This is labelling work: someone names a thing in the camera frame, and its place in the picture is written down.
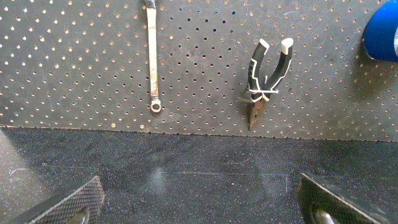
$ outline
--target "blue object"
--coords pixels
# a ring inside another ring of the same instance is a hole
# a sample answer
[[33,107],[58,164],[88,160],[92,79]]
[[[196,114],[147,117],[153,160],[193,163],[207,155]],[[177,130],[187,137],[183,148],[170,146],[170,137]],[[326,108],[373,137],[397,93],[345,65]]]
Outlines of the blue object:
[[371,18],[364,33],[368,55],[376,60],[398,62],[398,1],[385,3]]

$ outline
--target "pliers handle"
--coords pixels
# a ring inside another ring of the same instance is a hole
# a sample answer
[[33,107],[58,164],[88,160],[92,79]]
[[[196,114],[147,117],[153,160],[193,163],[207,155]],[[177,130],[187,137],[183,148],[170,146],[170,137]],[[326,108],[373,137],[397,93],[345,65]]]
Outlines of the pliers handle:
[[276,87],[281,83],[282,79],[285,78],[289,69],[293,56],[293,42],[291,38],[284,39],[281,42],[282,51],[280,53],[278,66],[274,73],[268,77],[267,75],[259,75],[262,59],[269,49],[269,44],[263,39],[260,40],[249,64],[249,91],[252,93],[251,101],[253,103],[262,98],[265,99],[265,101],[269,101],[271,94],[279,92]]

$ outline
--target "pliers jaw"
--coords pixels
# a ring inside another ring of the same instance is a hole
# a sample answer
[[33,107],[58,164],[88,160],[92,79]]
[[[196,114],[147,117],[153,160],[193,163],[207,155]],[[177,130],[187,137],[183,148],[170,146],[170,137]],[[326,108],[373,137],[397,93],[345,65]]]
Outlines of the pliers jaw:
[[266,102],[269,101],[271,94],[278,93],[276,87],[282,82],[282,79],[286,76],[289,69],[293,55],[293,39],[284,39],[281,45],[282,51],[280,53],[278,66],[268,79],[266,79],[266,76],[259,75],[259,68],[262,59],[268,51],[269,44],[261,39],[253,53],[249,64],[249,91],[252,93],[249,130],[252,130],[261,114],[263,114],[266,108]]

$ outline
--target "black speckled countertop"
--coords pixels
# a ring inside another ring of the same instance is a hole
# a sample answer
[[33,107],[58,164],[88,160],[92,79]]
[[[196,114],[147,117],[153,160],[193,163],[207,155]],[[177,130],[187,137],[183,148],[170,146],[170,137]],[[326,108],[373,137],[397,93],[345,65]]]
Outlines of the black speckled countertop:
[[397,167],[390,142],[3,128],[0,221],[91,174],[100,223],[303,223],[301,172],[397,215]]

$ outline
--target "pegboard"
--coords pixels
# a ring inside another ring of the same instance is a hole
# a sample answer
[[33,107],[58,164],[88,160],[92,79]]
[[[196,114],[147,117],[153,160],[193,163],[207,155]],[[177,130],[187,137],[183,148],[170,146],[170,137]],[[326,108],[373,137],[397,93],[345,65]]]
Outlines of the pegboard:
[[[152,133],[398,141],[398,65],[367,58],[386,1],[157,1],[159,92],[150,111],[144,1],[3,0],[0,123]],[[248,66],[294,39],[286,78],[248,131]]]

